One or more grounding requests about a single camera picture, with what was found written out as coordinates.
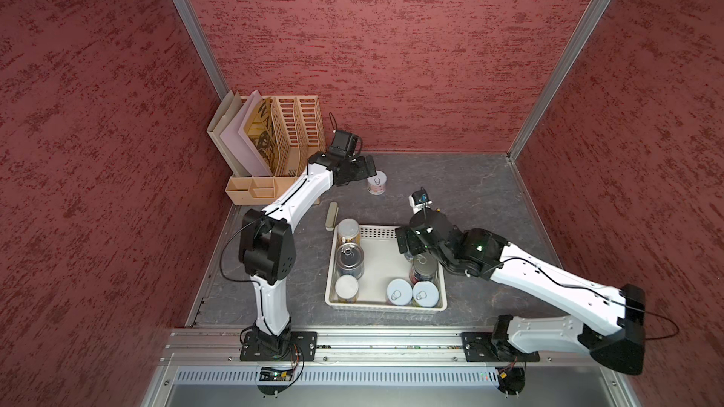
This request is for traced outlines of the pink can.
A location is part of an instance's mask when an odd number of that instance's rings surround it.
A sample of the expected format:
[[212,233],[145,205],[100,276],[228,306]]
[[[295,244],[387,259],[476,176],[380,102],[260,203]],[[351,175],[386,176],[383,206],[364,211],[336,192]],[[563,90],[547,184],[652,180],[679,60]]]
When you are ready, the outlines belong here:
[[378,170],[375,175],[367,178],[367,190],[371,195],[383,195],[387,191],[388,177]]
[[413,287],[409,280],[396,278],[388,283],[386,289],[387,302],[394,306],[410,305],[413,296]]

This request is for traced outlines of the dark navy red can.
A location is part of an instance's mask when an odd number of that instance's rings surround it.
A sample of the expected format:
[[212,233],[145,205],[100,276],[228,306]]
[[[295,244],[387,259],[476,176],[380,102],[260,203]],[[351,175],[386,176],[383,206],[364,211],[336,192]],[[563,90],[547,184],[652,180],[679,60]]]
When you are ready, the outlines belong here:
[[432,256],[427,254],[419,254],[414,256],[409,271],[409,279],[411,284],[415,285],[419,282],[434,282],[437,278],[439,263]]

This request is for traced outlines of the yellow can with white lid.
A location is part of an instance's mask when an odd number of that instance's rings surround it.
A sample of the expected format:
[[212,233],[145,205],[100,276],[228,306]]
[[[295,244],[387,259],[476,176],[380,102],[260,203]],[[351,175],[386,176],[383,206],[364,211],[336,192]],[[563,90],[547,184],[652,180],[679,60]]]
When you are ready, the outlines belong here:
[[337,225],[337,241],[340,245],[354,243],[358,245],[361,240],[359,223],[354,219],[344,219]]

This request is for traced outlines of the dark blue silver-top can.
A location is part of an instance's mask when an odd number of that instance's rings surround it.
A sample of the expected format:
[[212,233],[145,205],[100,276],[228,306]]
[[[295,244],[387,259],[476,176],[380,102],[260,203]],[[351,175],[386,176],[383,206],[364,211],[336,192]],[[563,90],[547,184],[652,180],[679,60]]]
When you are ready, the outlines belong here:
[[340,276],[360,279],[364,274],[364,250],[354,242],[342,244],[336,252],[335,263]]

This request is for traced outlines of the green label white-top can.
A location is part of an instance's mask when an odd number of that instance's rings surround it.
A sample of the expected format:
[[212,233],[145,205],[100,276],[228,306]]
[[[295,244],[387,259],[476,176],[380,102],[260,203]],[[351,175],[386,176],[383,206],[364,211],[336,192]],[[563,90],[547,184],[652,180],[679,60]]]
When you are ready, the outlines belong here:
[[435,308],[440,301],[439,289],[433,282],[420,281],[413,286],[412,301],[418,307]]

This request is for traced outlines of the small yellow white-lid can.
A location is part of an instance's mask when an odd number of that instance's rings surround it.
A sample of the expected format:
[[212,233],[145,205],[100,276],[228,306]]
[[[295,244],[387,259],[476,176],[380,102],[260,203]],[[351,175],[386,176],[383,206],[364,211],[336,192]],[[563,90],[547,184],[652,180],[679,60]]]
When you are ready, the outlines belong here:
[[355,303],[359,294],[359,282],[353,275],[342,275],[335,283],[335,294],[339,303]]

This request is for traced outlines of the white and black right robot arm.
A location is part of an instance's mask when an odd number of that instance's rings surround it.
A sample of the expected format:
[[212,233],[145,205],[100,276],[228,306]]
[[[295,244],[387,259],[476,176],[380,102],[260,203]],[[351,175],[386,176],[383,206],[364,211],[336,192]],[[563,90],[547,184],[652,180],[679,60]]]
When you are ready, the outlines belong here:
[[510,286],[563,311],[557,318],[499,317],[490,342],[502,358],[586,353],[613,371],[639,375],[645,359],[645,292],[600,285],[528,254],[482,228],[462,231],[424,207],[396,229],[402,254],[425,256],[452,275]]

